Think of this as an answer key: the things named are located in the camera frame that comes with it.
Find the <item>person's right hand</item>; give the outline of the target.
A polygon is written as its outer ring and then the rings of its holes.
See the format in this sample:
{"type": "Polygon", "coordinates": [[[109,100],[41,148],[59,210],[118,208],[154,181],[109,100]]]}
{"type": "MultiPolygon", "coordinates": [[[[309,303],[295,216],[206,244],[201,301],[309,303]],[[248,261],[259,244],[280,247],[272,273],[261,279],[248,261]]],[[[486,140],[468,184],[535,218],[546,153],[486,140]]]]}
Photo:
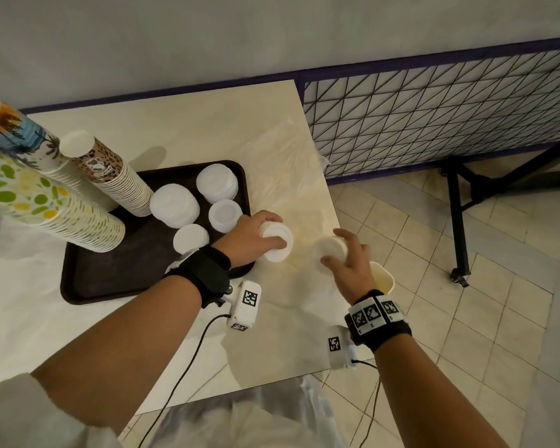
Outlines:
{"type": "Polygon", "coordinates": [[[343,238],[348,247],[346,263],[341,271],[332,271],[337,289],[344,299],[353,306],[371,290],[375,289],[370,270],[370,246],[361,244],[358,236],[342,228],[333,230],[343,238]]]}

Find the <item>person's left hand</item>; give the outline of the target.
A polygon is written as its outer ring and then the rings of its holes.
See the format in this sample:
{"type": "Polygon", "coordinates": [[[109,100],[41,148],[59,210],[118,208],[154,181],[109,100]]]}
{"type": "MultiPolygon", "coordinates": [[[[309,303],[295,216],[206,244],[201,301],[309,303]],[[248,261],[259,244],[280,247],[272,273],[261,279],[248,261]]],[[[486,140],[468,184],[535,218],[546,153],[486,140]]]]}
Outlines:
{"type": "Polygon", "coordinates": [[[287,243],[283,238],[261,236],[260,228],[265,222],[282,223],[283,219],[266,210],[261,210],[253,216],[242,215],[236,226],[213,243],[212,247],[230,260],[231,268],[253,263],[270,250],[284,249],[287,243]]]}

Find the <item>white paper cup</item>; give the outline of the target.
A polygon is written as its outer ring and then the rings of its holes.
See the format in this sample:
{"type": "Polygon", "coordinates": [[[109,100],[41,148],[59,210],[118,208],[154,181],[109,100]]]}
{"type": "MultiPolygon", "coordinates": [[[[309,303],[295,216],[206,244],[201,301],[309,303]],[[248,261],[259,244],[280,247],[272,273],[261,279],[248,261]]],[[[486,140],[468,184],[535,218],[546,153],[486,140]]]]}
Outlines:
{"type": "Polygon", "coordinates": [[[339,236],[326,236],[316,240],[312,245],[312,263],[317,272],[332,277],[332,271],[321,262],[322,257],[332,256],[340,263],[346,263],[348,247],[345,240],[339,236]]]}

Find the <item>white plastic cup lid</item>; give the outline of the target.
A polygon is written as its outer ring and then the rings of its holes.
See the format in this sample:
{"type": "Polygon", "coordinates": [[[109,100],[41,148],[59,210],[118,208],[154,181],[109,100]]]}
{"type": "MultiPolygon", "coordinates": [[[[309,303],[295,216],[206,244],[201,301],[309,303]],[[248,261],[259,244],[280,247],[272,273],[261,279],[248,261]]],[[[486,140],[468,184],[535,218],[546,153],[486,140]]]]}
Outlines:
{"type": "Polygon", "coordinates": [[[289,227],[279,222],[266,221],[260,227],[260,235],[263,238],[281,238],[286,242],[286,246],[281,249],[267,251],[263,257],[271,263],[284,261],[291,253],[293,248],[293,235],[289,227]]]}

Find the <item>person's left forearm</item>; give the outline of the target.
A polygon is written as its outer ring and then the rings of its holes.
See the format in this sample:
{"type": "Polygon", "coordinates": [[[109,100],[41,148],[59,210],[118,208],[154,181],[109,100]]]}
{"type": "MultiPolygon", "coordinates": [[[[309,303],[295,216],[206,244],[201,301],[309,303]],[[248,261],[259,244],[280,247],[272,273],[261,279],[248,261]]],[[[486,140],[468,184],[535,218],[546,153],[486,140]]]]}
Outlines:
{"type": "Polygon", "coordinates": [[[201,303],[186,278],[166,277],[65,345],[31,376],[59,409],[119,436],[179,350],[201,303]]]}

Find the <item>small stack of white lids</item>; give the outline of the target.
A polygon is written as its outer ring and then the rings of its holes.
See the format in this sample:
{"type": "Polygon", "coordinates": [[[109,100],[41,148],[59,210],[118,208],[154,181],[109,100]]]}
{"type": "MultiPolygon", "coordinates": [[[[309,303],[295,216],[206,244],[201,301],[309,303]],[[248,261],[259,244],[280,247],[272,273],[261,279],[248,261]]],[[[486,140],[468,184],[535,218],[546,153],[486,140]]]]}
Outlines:
{"type": "Polygon", "coordinates": [[[211,227],[219,233],[229,233],[238,223],[243,211],[238,203],[223,199],[213,203],[208,212],[211,227]]]}
{"type": "Polygon", "coordinates": [[[180,255],[209,244],[209,233],[198,224],[181,227],[172,239],[173,249],[180,255]]]}

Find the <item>cream paper cup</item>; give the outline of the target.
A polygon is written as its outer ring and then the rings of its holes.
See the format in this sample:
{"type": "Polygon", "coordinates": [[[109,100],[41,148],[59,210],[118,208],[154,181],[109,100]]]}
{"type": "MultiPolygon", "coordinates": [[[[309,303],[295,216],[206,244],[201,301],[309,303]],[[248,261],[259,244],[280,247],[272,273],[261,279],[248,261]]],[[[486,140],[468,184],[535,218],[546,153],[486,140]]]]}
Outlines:
{"type": "Polygon", "coordinates": [[[389,295],[395,287],[395,279],[381,264],[370,262],[370,270],[374,279],[375,289],[383,295],[389,295]]]}

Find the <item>large stack of white lids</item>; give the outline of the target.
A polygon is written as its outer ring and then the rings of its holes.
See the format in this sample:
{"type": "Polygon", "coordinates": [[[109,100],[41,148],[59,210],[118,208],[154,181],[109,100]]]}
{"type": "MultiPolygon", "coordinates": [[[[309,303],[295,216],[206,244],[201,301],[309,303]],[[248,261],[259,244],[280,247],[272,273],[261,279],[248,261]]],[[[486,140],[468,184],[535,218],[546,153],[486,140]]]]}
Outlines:
{"type": "Polygon", "coordinates": [[[196,178],[198,192],[210,204],[223,200],[234,200],[239,190],[237,176],[223,164],[212,164],[204,168],[196,178]]]}
{"type": "Polygon", "coordinates": [[[193,224],[201,211],[191,191],[176,183],[155,191],[150,199],[150,210],[155,218],[174,229],[193,224]]]}

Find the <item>black right wristband with markers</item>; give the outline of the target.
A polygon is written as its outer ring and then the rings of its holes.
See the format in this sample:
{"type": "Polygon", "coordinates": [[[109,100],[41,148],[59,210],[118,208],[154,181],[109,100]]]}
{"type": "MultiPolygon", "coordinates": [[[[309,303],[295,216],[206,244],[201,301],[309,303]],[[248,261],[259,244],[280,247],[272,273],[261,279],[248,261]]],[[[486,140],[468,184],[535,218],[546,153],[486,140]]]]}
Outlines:
{"type": "Polygon", "coordinates": [[[360,297],[344,316],[355,345],[365,345],[373,354],[390,339],[412,331],[406,316],[391,297],[372,289],[360,297]]]}

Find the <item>black metal stand with caster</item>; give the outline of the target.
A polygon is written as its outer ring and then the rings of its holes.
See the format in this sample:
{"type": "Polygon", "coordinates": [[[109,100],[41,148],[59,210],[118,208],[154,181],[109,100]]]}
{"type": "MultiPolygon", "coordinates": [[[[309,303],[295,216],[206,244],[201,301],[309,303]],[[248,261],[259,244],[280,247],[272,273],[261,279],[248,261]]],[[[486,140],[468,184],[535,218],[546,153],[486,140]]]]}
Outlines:
{"type": "Polygon", "coordinates": [[[560,171],[550,171],[560,164],[560,142],[502,177],[489,178],[464,165],[461,157],[450,157],[442,165],[446,177],[456,267],[450,280],[463,288],[469,286],[468,249],[463,212],[495,196],[528,195],[560,190],[560,171]]]}

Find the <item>dark brown plastic tray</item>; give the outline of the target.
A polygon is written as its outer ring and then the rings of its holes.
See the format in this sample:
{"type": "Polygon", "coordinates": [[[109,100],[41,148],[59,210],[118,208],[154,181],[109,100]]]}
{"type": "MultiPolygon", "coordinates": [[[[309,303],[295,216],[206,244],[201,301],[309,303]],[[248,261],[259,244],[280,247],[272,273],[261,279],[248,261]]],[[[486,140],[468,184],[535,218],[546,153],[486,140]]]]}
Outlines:
{"type": "MultiPolygon", "coordinates": [[[[189,189],[200,206],[196,224],[204,227],[210,242],[224,234],[217,232],[208,219],[211,204],[198,192],[196,179],[207,166],[223,164],[238,179],[238,194],[233,199],[242,212],[250,216],[248,188],[243,167],[234,161],[222,160],[189,164],[158,170],[139,171],[154,192],[170,183],[189,189]]],[[[67,242],[61,273],[60,293],[71,305],[84,305],[136,296],[156,284],[167,267],[180,256],[173,248],[177,229],[149,217],[135,217],[124,208],[117,208],[111,215],[119,218],[126,227],[123,241],[113,250],[96,253],[67,242]]]]}

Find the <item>stack of brown spotted cups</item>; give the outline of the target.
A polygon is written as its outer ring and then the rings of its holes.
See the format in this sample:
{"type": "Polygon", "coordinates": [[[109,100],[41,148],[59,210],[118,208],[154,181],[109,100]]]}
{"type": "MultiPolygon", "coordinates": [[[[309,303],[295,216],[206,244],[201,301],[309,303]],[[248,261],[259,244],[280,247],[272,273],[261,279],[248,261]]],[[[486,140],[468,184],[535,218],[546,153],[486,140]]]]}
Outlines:
{"type": "Polygon", "coordinates": [[[136,217],[152,214],[154,191],[116,152],[85,130],[60,138],[60,152],[104,194],[136,217]]]}

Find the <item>translucent plastic bag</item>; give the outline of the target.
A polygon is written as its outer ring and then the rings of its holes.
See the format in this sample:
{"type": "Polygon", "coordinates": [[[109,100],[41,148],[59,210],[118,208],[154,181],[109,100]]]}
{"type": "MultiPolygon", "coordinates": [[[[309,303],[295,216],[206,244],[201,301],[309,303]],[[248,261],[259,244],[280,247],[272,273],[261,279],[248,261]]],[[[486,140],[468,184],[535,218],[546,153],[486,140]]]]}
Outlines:
{"type": "Polygon", "coordinates": [[[313,375],[172,407],[149,448],[349,448],[313,375]]]}

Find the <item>stack of blue palm-print cups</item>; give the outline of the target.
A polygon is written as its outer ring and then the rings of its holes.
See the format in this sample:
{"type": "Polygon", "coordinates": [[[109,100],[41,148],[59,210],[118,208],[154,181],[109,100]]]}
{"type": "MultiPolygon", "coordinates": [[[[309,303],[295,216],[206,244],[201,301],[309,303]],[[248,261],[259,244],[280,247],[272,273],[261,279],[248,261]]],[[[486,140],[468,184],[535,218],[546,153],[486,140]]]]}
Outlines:
{"type": "Polygon", "coordinates": [[[96,207],[119,207],[60,152],[60,139],[0,100],[0,153],[74,191],[96,207]]]}

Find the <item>white sleeve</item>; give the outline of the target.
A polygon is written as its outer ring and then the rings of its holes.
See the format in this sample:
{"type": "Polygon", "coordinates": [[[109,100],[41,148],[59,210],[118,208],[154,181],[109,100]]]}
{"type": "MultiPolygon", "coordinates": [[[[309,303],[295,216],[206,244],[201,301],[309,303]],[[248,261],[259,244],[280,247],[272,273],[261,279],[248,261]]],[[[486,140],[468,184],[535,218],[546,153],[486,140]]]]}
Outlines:
{"type": "Polygon", "coordinates": [[[110,428],[88,426],[59,409],[24,373],[0,382],[0,448],[123,448],[110,428]]]}

